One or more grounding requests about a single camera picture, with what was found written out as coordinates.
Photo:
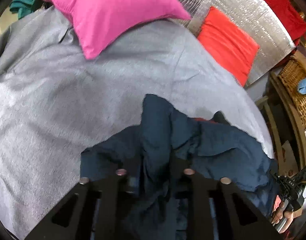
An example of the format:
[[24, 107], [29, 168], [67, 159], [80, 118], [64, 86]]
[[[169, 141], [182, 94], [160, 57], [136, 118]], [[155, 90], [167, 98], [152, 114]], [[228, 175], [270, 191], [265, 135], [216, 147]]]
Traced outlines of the person's right hand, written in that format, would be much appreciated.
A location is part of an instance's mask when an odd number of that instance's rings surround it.
[[294, 212], [289, 207], [289, 201], [280, 201], [279, 206], [274, 204], [273, 212], [270, 217], [270, 223], [277, 230], [278, 233], [284, 233], [290, 224], [293, 222]]

